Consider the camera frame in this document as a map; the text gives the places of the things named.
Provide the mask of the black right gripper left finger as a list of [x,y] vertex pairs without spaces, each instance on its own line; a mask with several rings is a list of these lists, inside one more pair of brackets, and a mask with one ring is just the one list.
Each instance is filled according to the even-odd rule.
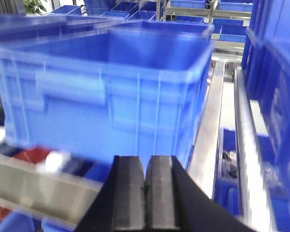
[[144,172],[138,156],[115,156],[109,175],[76,232],[145,229]]

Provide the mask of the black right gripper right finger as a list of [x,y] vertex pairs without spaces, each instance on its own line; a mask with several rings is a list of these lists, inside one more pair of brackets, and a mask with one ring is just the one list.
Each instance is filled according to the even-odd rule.
[[152,156],[146,171],[149,232],[250,232],[209,199],[174,156]]

